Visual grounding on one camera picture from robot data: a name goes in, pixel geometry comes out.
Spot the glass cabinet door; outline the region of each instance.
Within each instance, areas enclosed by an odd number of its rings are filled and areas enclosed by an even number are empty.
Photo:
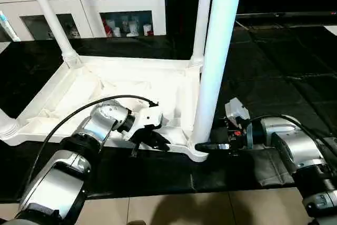
[[[43,15],[21,16],[20,18],[35,40],[55,39]],[[57,18],[68,38],[81,38],[71,14],[57,14]]]
[[[100,13],[107,37],[153,36],[151,11]]]
[[[94,37],[166,34],[165,0],[81,0]]]

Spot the white bottle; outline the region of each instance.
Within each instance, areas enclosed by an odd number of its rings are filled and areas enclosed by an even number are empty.
[[[114,37],[122,37],[121,36],[121,29],[119,27],[115,27],[113,30]]]
[[[151,30],[152,30],[152,25],[151,24],[145,24],[143,26],[143,29],[144,29],[144,35],[147,36],[147,33],[151,32]]]

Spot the white cabinet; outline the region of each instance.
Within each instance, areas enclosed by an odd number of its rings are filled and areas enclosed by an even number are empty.
[[[49,1],[69,38],[111,36],[114,26],[126,36],[127,22],[137,24],[139,36],[144,35],[145,24],[152,29],[145,35],[166,34],[165,0]],[[36,0],[0,0],[0,11],[22,41],[53,38]]]
[[[50,3],[69,38],[92,37],[80,0],[51,0]],[[22,41],[53,38],[37,1],[2,3],[0,10]]]
[[[129,31],[123,29],[125,19],[136,20],[139,34],[144,35],[143,25],[151,24],[154,35],[166,34],[165,0],[81,0],[94,37],[106,37],[108,26],[113,21],[122,36]]]

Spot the silver robot arm segment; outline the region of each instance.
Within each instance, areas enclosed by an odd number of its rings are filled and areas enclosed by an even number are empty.
[[[129,141],[140,130],[150,133],[160,128],[162,118],[159,106],[133,113],[116,100],[96,105],[76,131],[61,141],[61,150],[55,152],[25,190],[16,219],[5,224],[74,224],[87,196],[87,179],[110,132],[119,131],[123,140]],[[158,144],[162,139],[141,141],[155,148],[168,143]]]

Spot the black mat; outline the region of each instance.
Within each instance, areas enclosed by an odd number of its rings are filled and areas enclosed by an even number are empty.
[[[192,47],[165,36],[71,43],[82,55],[177,60],[188,59]],[[224,116],[225,102],[236,96],[251,115],[288,114],[327,136],[336,135],[335,44],[337,37],[322,27],[235,31],[216,119]],[[21,42],[12,43],[0,57],[6,63],[0,66],[0,80],[6,80],[1,84],[5,93],[0,108],[16,117],[59,67],[60,51],[53,41]],[[20,198],[20,186],[38,147],[36,142],[1,144],[1,202]],[[48,145],[40,167],[57,148]],[[90,184],[90,198],[287,187],[293,182],[274,149],[212,155],[198,164],[182,154],[141,151],[131,159],[130,150],[104,148],[98,173],[100,177]]]

